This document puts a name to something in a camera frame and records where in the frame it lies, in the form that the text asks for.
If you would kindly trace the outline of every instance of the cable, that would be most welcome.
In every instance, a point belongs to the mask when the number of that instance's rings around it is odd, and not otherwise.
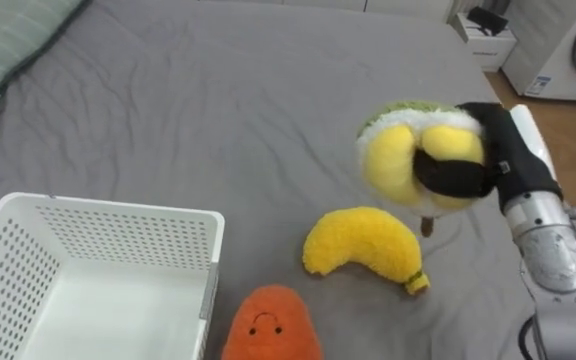
[[[528,330],[532,327],[534,315],[529,317],[523,325],[521,325],[521,330],[519,330],[519,337],[517,338],[517,343],[519,345],[519,352],[524,360],[533,360],[532,356],[528,352],[528,347],[526,347],[526,335],[528,335]]]

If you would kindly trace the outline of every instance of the white cabinet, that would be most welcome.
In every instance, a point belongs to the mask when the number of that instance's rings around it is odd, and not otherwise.
[[[368,0],[366,11],[446,22],[453,0]]]

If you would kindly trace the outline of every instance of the yellow banana plush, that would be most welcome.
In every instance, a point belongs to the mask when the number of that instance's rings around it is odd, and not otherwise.
[[[416,156],[422,151],[432,161],[483,165],[481,134],[481,125],[466,111],[406,101],[371,117],[359,132],[356,146],[363,176],[371,186],[417,215],[433,219],[465,208],[477,198],[447,196],[422,185],[415,173]],[[451,175],[453,179],[446,181],[455,182],[459,176]]]
[[[412,295],[430,286],[413,232],[389,213],[371,207],[324,215],[308,234],[303,262],[308,272],[322,275],[357,262],[403,284]]]

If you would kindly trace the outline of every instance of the gray bed sheet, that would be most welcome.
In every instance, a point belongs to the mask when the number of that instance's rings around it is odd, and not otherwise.
[[[7,91],[0,198],[52,193],[216,210],[226,218],[206,359],[255,287],[308,304],[326,359],[518,359],[532,313],[494,198],[422,239],[419,299],[360,266],[311,277],[300,261],[325,212],[373,196],[354,138],[395,99],[496,97],[453,31],[328,9],[97,0]]]

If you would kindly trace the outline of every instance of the label sticker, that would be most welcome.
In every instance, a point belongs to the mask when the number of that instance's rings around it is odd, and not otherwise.
[[[528,95],[539,95],[548,83],[552,80],[551,77],[548,76],[537,76],[535,81],[532,82],[532,85],[526,90],[526,94]]]

